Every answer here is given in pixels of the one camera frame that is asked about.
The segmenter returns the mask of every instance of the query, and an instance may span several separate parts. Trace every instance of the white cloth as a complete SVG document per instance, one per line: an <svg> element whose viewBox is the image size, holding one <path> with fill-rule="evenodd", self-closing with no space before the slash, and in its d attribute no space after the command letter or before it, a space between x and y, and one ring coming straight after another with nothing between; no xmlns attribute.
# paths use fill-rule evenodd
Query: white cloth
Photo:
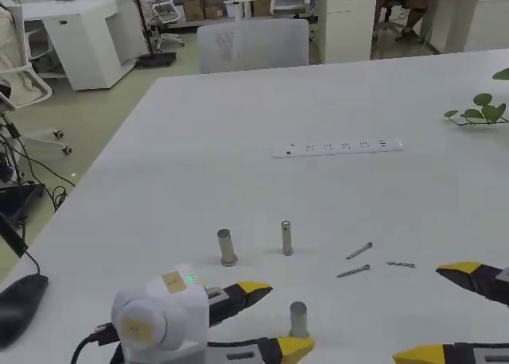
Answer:
<svg viewBox="0 0 509 364"><path fill-rule="evenodd" d="M41 90L32 85L29 75L24 72L1 73L23 66L19 53L16 28L8 10L0 7L0 77L10 87L9 100L15 106L31 103L41 97Z"/></svg>

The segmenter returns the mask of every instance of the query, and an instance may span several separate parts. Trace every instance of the white cabinet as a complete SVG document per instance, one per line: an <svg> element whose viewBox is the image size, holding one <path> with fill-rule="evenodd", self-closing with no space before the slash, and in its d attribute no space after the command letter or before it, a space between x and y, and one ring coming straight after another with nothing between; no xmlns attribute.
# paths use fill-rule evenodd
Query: white cabinet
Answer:
<svg viewBox="0 0 509 364"><path fill-rule="evenodd" d="M369 60L376 0L317 0L324 64Z"/></svg>

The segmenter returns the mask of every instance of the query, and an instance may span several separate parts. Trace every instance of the plant leaf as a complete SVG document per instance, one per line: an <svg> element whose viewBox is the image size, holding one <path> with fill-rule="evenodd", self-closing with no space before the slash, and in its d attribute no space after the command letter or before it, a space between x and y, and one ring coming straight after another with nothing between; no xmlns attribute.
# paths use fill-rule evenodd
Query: plant leaf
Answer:
<svg viewBox="0 0 509 364"><path fill-rule="evenodd" d="M497 80L509 80L509 68L502 70L501 72L497 72L493 75L493 79Z"/></svg>
<svg viewBox="0 0 509 364"><path fill-rule="evenodd" d="M496 123L497 120L503 115L506 110L505 104L501 104L498 107L494 106L483 106L483 115L490 123Z"/></svg>
<svg viewBox="0 0 509 364"><path fill-rule="evenodd" d="M444 116L445 116L446 118L451 118L451 117L453 117L454 115L456 115L458 112L459 112L459 111L456 111L456 110L447 111L447 112L444 114Z"/></svg>
<svg viewBox="0 0 509 364"><path fill-rule="evenodd" d="M476 95L476 97L474 98L474 103L477 106L487 106L492 102L492 100L493 96L491 94L483 93Z"/></svg>
<svg viewBox="0 0 509 364"><path fill-rule="evenodd" d="M484 116L480 113L480 111L475 108L469 108L460 116L463 118L484 119Z"/></svg>

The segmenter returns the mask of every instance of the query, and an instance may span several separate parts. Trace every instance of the black stand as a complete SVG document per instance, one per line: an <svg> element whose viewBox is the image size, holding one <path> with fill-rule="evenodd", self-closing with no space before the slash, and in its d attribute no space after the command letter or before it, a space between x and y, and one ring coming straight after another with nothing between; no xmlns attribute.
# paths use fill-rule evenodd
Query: black stand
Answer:
<svg viewBox="0 0 509 364"><path fill-rule="evenodd" d="M172 64L177 57L175 52L157 52L155 53L150 42L150 31L146 25L145 16L143 15L142 1L134 0L138 7L140 19L142 20L143 36L145 37L146 44L149 48L149 53L140 56L136 62L136 68L163 68Z"/></svg>
<svg viewBox="0 0 509 364"><path fill-rule="evenodd" d="M4 215L11 225L21 225L26 219L26 211L38 198L44 195L42 184L30 184L0 188L0 215Z"/></svg>

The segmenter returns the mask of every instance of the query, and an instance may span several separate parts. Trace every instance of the computer mouse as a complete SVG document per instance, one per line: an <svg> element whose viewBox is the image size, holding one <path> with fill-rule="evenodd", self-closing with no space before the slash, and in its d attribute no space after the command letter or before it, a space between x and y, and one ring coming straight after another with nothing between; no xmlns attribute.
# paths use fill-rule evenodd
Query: computer mouse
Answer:
<svg viewBox="0 0 509 364"><path fill-rule="evenodd" d="M0 349L14 343L32 322L48 288L48 278L28 275L0 292Z"/></svg>

